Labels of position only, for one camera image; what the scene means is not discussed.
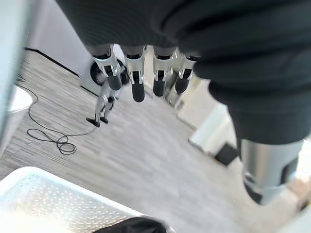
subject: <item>robotic finger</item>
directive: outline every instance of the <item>robotic finger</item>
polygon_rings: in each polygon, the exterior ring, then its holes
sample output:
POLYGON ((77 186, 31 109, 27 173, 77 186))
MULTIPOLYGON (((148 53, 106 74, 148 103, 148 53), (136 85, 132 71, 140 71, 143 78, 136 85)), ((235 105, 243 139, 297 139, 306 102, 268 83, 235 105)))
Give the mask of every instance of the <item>robotic finger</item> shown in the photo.
POLYGON ((176 47, 159 48, 154 46, 154 94, 158 97, 163 96, 165 90, 165 81, 167 73, 171 68, 172 54, 176 47))
POLYGON ((132 84, 133 99, 136 102, 142 102, 145 99, 144 46, 121 46, 121 48, 125 55, 125 66, 127 67, 132 84))
POLYGON ((120 90, 122 84, 118 75, 118 63, 113 52, 113 45, 109 45, 102 55, 94 55, 94 60, 107 77, 110 88, 115 91, 120 90))
POLYGON ((192 67, 197 60, 197 57, 186 56, 182 54, 181 65, 179 68, 179 78, 177 78, 175 90, 178 94, 183 93, 189 84, 191 77, 193 76, 192 67))

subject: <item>floor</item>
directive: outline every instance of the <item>floor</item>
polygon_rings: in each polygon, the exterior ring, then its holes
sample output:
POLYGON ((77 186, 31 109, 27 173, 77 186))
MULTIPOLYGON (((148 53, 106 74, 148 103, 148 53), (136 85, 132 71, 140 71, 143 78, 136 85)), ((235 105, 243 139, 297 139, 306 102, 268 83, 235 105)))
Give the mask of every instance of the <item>floor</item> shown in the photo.
MULTIPOLYGON (((92 130, 85 117, 93 116, 95 96, 79 86, 76 76, 27 53, 22 85, 39 95, 34 118, 64 133, 92 130)), ((272 233, 293 216, 282 196, 267 207, 252 202, 241 183, 239 161, 226 168, 203 156, 188 143, 192 129, 168 105, 148 95, 135 103, 130 88, 108 125, 70 139, 77 145, 73 155, 30 138, 28 128, 37 126, 25 116, 0 160, 0 179, 19 167, 36 166, 161 218, 177 233, 272 233)))

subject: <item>black object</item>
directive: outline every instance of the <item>black object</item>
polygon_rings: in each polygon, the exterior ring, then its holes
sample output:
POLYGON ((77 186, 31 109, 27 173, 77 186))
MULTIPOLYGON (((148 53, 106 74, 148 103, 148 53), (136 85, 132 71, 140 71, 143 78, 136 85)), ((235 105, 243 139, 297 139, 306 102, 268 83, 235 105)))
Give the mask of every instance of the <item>black object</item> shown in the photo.
POLYGON ((108 79, 109 87, 114 91, 120 90, 120 88, 122 87, 122 82, 121 82, 120 76, 119 75, 113 76, 111 67, 108 67, 106 72, 108 74, 107 79, 108 79))
POLYGON ((260 204, 261 203, 261 200, 262 200, 262 195, 259 194, 259 193, 255 193, 253 191, 253 189, 251 187, 248 186, 248 184, 246 184, 244 182, 244 187, 248 193, 248 195, 257 203, 257 204, 260 204))
POLYGON ((104 73, 98 67, 96 62, 94 62, 91 66, 90 75, 91 75, 93 82, 96 83, 97 85, 100 85, 100 86, 103 85, 103 83, 106 80, 104 73))
POLYGON ((238 151, 231 145, 226 143, 221 150, 215 156, 215 160, 228 166, 236 157, 238 156, 238 151))
POLYGON ((43 130, 31 128, 31 129, 28 129, 28 130, 27 130, 27 134, 28 134, 30 137, 32 137, 32 138, 34 138, 34 139, 36 139, 36 140, 38 140, 38 141, 53 142, 53 143, 56 144, 56 146, 57 146, 57 148, 58 148, 58 150, 59 150, 59 152, 60 152, 61 154, 63 154, 63 155, 71 155, 71 154, 74 154, 74 153, 77 151, 77 147, 76 147, 75 144, 69 142, 69 137, 85 136, 85 135, 88 135, 88 134, 90 134, 90 133, 92 133, 92 132, 94 132, 94 131, 96 130, 96 128, 94 128, 93 130, 91 130, 91 131, 89 131, 89 132, 87 132, 87 133, 81 133, 81 134, 64 134, 64 133, 62 133, 62 132, 60 132, 60 131, 58 131, 58 130, 53 130, 53 129, 51 129, 51 128, 48 128, 48 127, 46 127, 46 126, 40 124, 40 123, 39 123, 37 120, 35 120, 35 119, 33 118, 33 116, 31 115, 32 107, 33 107, 35 104, 37 104, 37 103, 39 102, 39 97, 38 97, 38 95, 37 95, 35 92, 33 92, 32 90, 30 90, 30 89, 28 89, 28 88, 26 88, 26 87, 24 87, 24 86, 21 86, 21 85, 19 85, 19 84, 16 84, 16 86, 19 86, 19 87, 21 87, 21 88, 23 88, 23 89, 25 89, 25 90, 30 91, 30 92, 35 96, 35 101, 32 103, 32 105, 31 105, 30 108, 28 109, 28 116, 29 116, 29 118, 30 118, 34 123, 36 123, 38 126, 44 128, 44 129, 46 129, 46 130, 48 130, 48 131, 55 132, 55 133, 58 133, 58 134, 61 135, 60 138, 58 138, 58 139, 53 139, 53 138, 51 138, 51 136, 47 135, 43 130), (38 137, 34 136, 31 132, 40 133, 40 134, 42 134, 42 135, 43 135, 45 138, 47 138, 47 139, 38 138, 38 137))
POLYGON ((165 226, 145 217, 133 217, 94 233, 166 233, 165 226))
POLYGON ((228 106, 238 145, 287 144, 310 133, 311 1, 57 1, 90 52, 118 43, 200 56, 193 70, 228 106))
POLYGON ((175 90, 177 94, 183 93, 187 89, 188 84, 189 84, 189 80, 187 78, 180 79, 179 77, 177 77, 176 84, 175 84, 175 90))
POLYGON ((101 117, 100 120, 105 124, 109 123, 109 120, 107 120, 105 117, 101 117))
POLYGON ((158 97, 163 96, 164 91, 165 91, 165 82, 162 80, 159 80, 159 81, 154 80, 153 90, 154 90, 154 94, 156 96, 158 96, 158 97))
POLYGON ((91 118, 88 118, 88 117, 87 117, 86 120, 87 120, 89 123, 91 123, 91 124, 93 124, 94 126, 96 126, 97 128, 101 126, 101 124, 100 124, 99 122, 97 122, 95 119, 91 119, 91 118))
POLYGON ((132 94, 133 94, 133 99, 140 103, 145 99, 145 88, 144 84, 132 84, 132 94))

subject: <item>white wall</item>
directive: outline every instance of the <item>white wall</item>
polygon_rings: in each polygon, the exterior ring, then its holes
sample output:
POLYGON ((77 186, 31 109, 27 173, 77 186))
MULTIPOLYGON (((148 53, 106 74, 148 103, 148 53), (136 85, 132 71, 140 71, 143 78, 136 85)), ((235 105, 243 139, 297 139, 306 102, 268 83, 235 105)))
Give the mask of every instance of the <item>white wall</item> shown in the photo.
POLYGON ((191 81, 189 88, 182 96, 185 104, 177 116, 185 123, 197 129, 218 103, 208 92, 208 80, 199 80, 196 77, 192 77, 192 79, 193 81, 191 81), (192 82, 196 81, 198 82, 191 87, 192 82))

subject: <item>silver metal cylinder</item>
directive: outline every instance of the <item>silver metal cylinder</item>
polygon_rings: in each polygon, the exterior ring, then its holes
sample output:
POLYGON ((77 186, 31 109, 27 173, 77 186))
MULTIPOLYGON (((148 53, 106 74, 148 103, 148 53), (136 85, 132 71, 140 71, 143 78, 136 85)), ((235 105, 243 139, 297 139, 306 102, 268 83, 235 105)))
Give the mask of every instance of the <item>silver metal cylinder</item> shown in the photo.
POLYGON ((243 182, 258 204, 269 203, 293 177, 303 141, 266 145, 242 140, 243 182))

